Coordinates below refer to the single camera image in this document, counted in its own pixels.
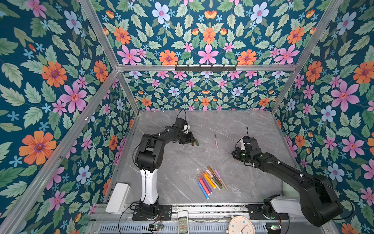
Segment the brown pen tan cap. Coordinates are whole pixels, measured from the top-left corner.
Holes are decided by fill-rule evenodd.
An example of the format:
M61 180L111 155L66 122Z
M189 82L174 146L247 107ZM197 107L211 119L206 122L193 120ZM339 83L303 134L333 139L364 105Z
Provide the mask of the brown pen tan cap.
M215 175L213 169L209 166L207 167L207 169L208 169L209 174L211 175L212 179L217 183L217 185L219 185L222 188L222 184L219 181L218 177Z

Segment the tan pen lilac cap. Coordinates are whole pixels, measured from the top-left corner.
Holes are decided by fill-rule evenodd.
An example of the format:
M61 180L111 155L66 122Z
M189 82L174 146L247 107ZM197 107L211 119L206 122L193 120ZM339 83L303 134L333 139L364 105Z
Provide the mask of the tan pen lilac cap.
M228 191L229 189L226 183L224 182L223 178L221 177L221 174L219 173L219 171L217 169L215 169L214 171L215 171L216 176L219 178L220 182L223 184L224 188Z

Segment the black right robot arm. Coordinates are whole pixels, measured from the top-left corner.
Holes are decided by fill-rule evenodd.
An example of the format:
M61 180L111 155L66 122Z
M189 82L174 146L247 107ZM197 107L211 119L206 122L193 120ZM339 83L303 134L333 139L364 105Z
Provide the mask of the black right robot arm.
M244 136L238 143L240 146L231 153L235 160L276 176L299 194L298 197L274 195L266 198L263 206L266 217L298 215L320 227L343 213L343 206L327 178L304 174L274 155L263 153L253 137Z

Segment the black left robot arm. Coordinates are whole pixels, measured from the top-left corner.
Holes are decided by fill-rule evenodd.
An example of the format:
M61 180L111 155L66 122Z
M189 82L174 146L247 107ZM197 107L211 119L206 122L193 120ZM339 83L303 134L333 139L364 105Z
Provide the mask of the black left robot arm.
M159 195L157 192L157 174L164 157L165 146L170 143L182 145L195 142L190 125L185 119L176 118L172 126L156 134L144 134L136 147L134 164L141 173L142 195L137 212L148 219L159 213Z

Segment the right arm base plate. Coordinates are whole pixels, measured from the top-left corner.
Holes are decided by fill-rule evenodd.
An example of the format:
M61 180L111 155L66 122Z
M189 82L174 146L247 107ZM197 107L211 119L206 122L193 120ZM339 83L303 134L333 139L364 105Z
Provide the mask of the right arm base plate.
M288 220L289 214L277 213L269 204L247 204L245 206L251 219Z

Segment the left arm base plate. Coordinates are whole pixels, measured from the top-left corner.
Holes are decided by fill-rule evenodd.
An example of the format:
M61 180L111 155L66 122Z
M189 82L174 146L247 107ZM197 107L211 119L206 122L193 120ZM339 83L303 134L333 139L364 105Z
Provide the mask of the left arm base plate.
M156 221L158 218L161 221L170 221L172 217L172 205L159 205L158 211L147 214L143 209L136 208L132 220L133 221Z

